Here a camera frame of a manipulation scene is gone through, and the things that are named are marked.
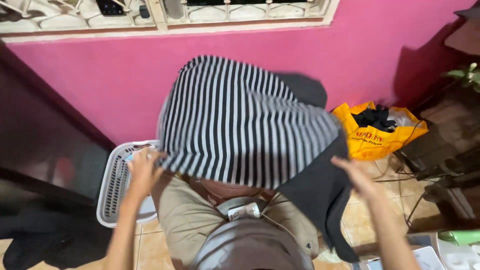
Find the yellow plastic bag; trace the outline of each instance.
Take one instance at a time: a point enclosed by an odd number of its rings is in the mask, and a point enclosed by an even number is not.
[[[390,107],[402,111],[413,123],[412,126],[398,126],[394,132],[384,132],[372,126],[359,127],[352,114],[359,114],[366,108],[375,109],[372,101],[350,108],[346,103],[333,110],[347,133],[350,157],[358,160],[377,160],[428,132],[425,121],[419,121],[406,108]]]

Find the white plastic basket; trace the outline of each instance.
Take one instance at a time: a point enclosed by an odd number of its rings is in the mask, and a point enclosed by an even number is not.
[[[117,146],[108,158],[107,167],[103,175],[102,187],[96,207],[96,218],[105,227],[114,228],[120,204],[130,184],[130,172],[125,161],[132,152],[140,149],[140,146],[159,145],[158,140],[143,142],[124,143]],[[156,218],[155,206],[151,196],[145,198],[137,214],[137,223],[149,222]]]

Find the tiled floor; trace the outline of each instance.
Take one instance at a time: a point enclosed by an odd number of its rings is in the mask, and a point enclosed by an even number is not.
[[[407,175],[395,173],[395,168],[399,166],[398,160],[393,156],[377,161],[358,161],[364,170],[375,180],[393,180],[408,178]],[[395,213],[397,222],[401,225],[402,232],[407,232],[407,225],[404,221],[404,215],[409,215],[418,198],[424,191],[425,184],[416,180],[408,180],[391,183],[378,183],[389,198],[392,211]],[[425,200],[421,201],[415,213],[412,216],[415,227],[418,222],[420,225],[425,223],[442,222],[437,206]],[[345,212],[340,224],[342,233],[357,251],[362,251],[363,247],[371,246],[375,243],[375,232],[368,209],[363,200],[355,193],[345,208]],[[135,254],[134,269],[136,270],[173,270],[173,265],[168,255],[165,235],[160,228],[158,221],[137,226],[135,230]],[[10,240],[0,240],[0,257],[3,257],[5,249],[10,244]],[[92,262],[79,267],[80,270],[101,270],[104,259]],[[314,260],[313,264],[317,270],[347,270],[350,269],[347,263],[329,264]],[[40,263],[32,270],[54,270],[55,268]]]

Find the smartphone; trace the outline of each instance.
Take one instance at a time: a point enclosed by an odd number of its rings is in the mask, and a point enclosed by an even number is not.
[[[112,0],[96,0],[96,3],[104,16],[125,16],[122,6]]]

